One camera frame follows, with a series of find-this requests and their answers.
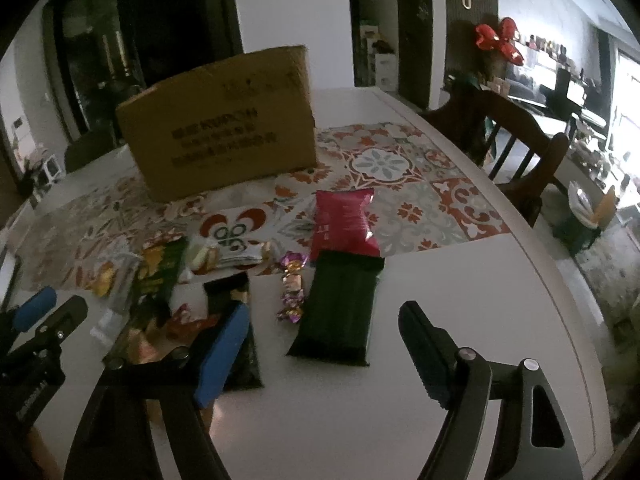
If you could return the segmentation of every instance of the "gold candy wrapper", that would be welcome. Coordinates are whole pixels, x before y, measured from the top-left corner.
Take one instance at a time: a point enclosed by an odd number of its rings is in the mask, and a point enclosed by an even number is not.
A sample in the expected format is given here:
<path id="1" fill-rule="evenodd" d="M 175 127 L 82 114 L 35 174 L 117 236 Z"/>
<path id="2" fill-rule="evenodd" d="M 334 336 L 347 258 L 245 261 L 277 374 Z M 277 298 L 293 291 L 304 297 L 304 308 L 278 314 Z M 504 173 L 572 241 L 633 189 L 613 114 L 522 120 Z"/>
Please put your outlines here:
<path id="1" fill-rule="evenodd" d="M 94 282 L 91 285 L 92 291 L 98 298 L 105 297 L 111 287 L 113 286 L 113 281 L 116 277 L 116 269 L 113 266 L 112 262 L 105 262 L 100 266 L 98 270 L 98 275 L 94 279 Z"/>

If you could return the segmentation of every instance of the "wooden chair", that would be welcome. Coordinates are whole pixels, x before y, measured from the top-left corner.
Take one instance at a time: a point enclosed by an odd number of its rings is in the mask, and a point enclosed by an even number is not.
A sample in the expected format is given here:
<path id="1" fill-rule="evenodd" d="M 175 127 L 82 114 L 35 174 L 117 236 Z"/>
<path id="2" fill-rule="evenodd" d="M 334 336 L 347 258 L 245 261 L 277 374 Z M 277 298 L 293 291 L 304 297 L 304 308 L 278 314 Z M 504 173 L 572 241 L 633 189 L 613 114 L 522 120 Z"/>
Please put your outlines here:
<path id="1" fill-rule="evenodd" d="M 533 227 L 542 208 L 540 195 L 552 181 L 556 169 L 569 149 L 564 133 L 549 139 L 534 118 L 524 109 L 490 91 L 469 91 L 452 96 L 453 103 L 427 113 L 424 118 L 449 140 L 452 140 L 476 164 L 482 165 L 498 132 L 503 128 L 511 134 L 505 149 L 496 160 L 489 178 L 495 179 L 504 165 L 516 140 L 529 148 L 527 155 L 510 182 L 498 188 Z M 486 138 L 485 118 L 490 118 L 494 129 Z M 524 174 L 534 155 L 540 157 L 536 166 Z"/>

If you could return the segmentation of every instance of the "white table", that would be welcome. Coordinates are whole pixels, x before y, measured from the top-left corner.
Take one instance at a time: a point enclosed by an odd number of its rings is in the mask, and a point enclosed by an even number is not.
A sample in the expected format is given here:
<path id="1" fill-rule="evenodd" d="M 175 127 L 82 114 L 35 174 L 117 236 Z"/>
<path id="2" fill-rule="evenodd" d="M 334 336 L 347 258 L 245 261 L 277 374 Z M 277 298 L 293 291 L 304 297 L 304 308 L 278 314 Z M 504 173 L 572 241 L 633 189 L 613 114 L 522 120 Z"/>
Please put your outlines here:
<path id="1" fill-rule="evenodd" d="M 582 463 L 592 478 L 612 453 L 600 364 L 574 300 L 535 234 L 487 176 L 409 108 L 377 89 L 315 91 L 318 127 L 392 121 L 428 132 L 469 176 L 511 230 L 484 240 L 386 260 L 376 289 L 369 368 L 284 357 L 295 328 L 279 324 L 278 276 L 252 278 L 252 312 L 265 388 L 221 397 L 212 437 L 234 480 L 411 479 L 420 472 L 445 412 L 429 399 L 398 332 L 398 308 L 417 300 L 461 346 L 489 360 L 543 367 L 561 404 Z M 50 211 L 88 192 L 94 182 L 132 167 L 125 149 L 69 175 L 43 200 Z M 460 276 L 465 277 L 462 285 Z M 173 303 L 202 297 L 200 285 L 176 291 Z M 102 315 L 88 319 L 63 344 L 66 382 L 36 426 L 58 461 L 66 461 L 97 378 L 104 348 L 89 335 Z M 15 299 L 28 296 L 18 291 Z M 63 301 L 69 293 L 61 294 Z M 497 425 L 491 402 L 470 478 L 484 478 Z M 179 478 L 166 437 L 154 431 L 166 479 Z"/>

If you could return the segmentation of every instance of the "black package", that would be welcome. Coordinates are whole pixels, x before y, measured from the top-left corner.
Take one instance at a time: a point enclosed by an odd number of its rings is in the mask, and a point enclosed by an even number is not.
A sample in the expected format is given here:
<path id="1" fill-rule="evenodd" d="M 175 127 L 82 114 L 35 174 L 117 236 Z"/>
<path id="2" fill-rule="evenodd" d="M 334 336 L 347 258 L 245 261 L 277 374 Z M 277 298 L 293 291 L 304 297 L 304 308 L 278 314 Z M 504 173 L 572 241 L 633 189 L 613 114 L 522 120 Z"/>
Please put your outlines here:
<path id="1" fill-rule="evenodd" d="M 236 301 L 249 305 L 249 277 L 246 272 L 207 282 L 204 284 L 204 290 L 207 293 L 210 316 L 222 314 Z M 255 350 L 254 327 L 250 324 L 249 333 L 240 347 L 238 357 L 229 372 L 229 377 L 226 378 L 224 391 L 248 390 L 262 386 Z"/>
<path id="2" fill-rule="evenodd" d="M 384 258 L 321 251 L 300 330 L 287 355 L 368 366 L 373 296 L 384 266 Z"/>

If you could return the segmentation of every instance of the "chair back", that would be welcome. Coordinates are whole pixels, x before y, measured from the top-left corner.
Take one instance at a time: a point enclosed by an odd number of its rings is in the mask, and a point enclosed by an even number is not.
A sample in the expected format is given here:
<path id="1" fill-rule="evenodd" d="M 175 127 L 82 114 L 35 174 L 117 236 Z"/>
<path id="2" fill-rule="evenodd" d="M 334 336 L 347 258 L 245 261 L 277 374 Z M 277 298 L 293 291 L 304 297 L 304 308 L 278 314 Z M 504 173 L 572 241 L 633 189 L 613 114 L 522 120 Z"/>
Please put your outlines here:
<path id="1" fill-rule="evenodd" d="M 533 227 L 542 208 L 540 195 L 569 149 L 568 137 L 558 133 L 549 139 L 529 112 L 494 92 L 464 90 L 453 93 L 449 103 L 423 117 L 479 166 L 483 165 L 500 130 L 505 129 L 511 137 L 489 173 L 491 180 L 503 167 L 516 140 L 526 145 L 529 151 L 513 178 L 506 184 L 498 184 L 498 188 Z M 488 138 L 486 118 L 495 123 Z M 524 174 L 534 155 L 540 160 Z"/>
<path id="2" fill-rule="evenodd" d="M 73 173 L 116 148 L 108 132 L 88 132 L 72 142 L 65 152 L 65 170 Z"/>
<path id="3" fill-rule="evenodd" d="M 542 209 L 540 195 L 553 180 L 554 173 L 569 149 L 568 137 L 564 133 L 557 133 L 549 139 L 529 112 L 494 92 L 477 92 L 472 108 L 477 116 L 489 117 L 495 122 L 494 129 L 484 144 L 484 155 L 488 153 L 502 128 L 511 135 L 489 173 L 489 179 L 495 179 L 516 140 L 528 147 L 529 150 L 511 181 L 498 184 L 498 188 L 533 227 Z M 524 174 L 534 155 L 539 156 L 540 160 L 529 173 Z"/>

